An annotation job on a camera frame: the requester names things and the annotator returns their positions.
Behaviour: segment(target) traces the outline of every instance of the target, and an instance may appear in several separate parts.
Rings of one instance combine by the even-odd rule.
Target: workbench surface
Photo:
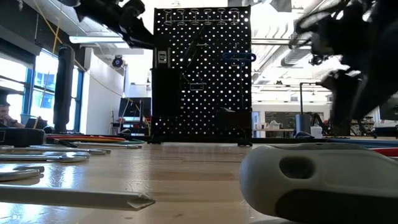
[[[293,224],[262,215],[243,200],[238,170],[250,149],[235,144],[165,143],[113,149],[110,155],[91,156],[77,164],[31,163],[45,166],[40,180],[6,184],[144,192],[157,203],[139,212],[0,203],[0,223]]]

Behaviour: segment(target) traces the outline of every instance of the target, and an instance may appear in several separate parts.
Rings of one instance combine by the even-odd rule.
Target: yellow cable
[[[57,35],[57,33],[54,31],[54,29],[51,27],[50,22],[45,18],[44,13],[42,12],[40,6],[37,4],[37,0],[33,0],[35,2],[36,8],[39,10],[40,15],[43,17],[45,23],[47,24],[47,26],[50,28],[51,32],[55,35],[55,39],[58,40],[61,44],[62,44],[62,40],[59,38],[59,36]],[[106,88],[107,90],[111,91],[112,93],[120,96],[121,98],[123,98],[122,95],[120,95],[119,93],[116,93],[115,91],[113,91],[112,89],[108,88],[107,86],[105,86],[104,84],[102,84],[100,81],[98,81],[96,78],[94,78],[76,59],[75,59],[75,63],[80,67],[80,69],[82,69],[85,73],[87,73],[88,76],[90,76],[90,78],[92,78],[94,81],[96,81],[98,84],[100,84],[101,86],[103,86],[104,88]],[[148,122],[148,120],[145,118],[144,116],[144,121],[145,123],[148,125],[148,135],[150,136],[150,124]]]

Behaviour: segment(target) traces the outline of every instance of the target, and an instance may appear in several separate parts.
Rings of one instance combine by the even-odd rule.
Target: security camera
[[[112,65],[115,68],[120,68],[124,65],[124,61],[122,59],[122,55],[116,55],[112,61]]]

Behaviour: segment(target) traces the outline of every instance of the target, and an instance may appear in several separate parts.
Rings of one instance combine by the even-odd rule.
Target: computer screen
[[[120,118],[128,118],[128,117],[139,117],[140,101],[143,101],[143,109],[142,115],[146,118],[151,116],[151,98],[150,97],[136,97],[136,98],[121,98],[120,106],[119,106],[119,117]]]
[[[398,98],[392,97],[380,106],[380,119],[398,121]]]

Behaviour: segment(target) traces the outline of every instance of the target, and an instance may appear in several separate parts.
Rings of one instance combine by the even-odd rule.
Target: pegboard
[[[218,108],[251,112],[251,62],[241,66],[222,58],[223,53],[251,52],[250,6],[155,9],[154,35],[169,40],[170,66],[183,75],[179,115],[152,118],[152,132],[161,136],[250,137],[251,128],[216,125]],[[194,40],[198,40],[196,57],[193,52],[186,57],[187,69],[183,58]]]

